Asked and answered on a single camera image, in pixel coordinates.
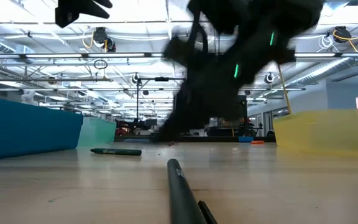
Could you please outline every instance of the table surface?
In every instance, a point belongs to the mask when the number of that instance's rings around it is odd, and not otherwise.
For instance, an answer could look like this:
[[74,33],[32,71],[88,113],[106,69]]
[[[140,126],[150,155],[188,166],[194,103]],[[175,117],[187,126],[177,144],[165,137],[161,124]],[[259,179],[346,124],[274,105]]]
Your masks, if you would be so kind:
[[143,155],[79,148],[0,160],[0,223],[169,223],[167,161],[176,158],[220,224],[358,224],[358,157],[275,144],[108,147]]

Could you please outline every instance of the dark green marker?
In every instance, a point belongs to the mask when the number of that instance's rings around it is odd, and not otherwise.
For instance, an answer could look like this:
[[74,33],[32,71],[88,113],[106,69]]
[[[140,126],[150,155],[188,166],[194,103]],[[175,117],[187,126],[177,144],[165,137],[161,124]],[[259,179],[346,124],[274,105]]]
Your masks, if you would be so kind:
[[125,156],[140,156],[141,150],[133,149],[91,149],[91,152],[97,154],[112,154],[112,155],[125,155]]

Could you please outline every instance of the orange object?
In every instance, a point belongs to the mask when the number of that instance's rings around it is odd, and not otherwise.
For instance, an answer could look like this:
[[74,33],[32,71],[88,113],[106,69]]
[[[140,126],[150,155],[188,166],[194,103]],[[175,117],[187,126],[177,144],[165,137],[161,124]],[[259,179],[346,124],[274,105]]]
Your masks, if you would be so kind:
[[265,144],[264,141],[252,141],[251,144]]

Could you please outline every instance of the green led light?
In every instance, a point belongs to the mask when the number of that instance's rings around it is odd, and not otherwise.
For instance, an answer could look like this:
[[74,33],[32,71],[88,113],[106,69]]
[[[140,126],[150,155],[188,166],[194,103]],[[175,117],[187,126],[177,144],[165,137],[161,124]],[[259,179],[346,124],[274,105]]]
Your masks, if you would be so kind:
[[273,45],[273,40],[274,40],[274,32],[272,32],[272,37],[270,38],[270,46]]
[[236,72],[234,72],[234,78],[237,78],[239,74],[239,64],[236,65]]

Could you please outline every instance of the translucent yellow bin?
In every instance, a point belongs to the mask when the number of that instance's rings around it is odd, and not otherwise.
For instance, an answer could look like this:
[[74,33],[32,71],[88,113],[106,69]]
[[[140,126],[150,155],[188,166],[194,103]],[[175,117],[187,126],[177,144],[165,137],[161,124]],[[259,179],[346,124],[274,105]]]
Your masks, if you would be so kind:
[[358,110],[304,111],[273,125],[279,149],[358,154]]

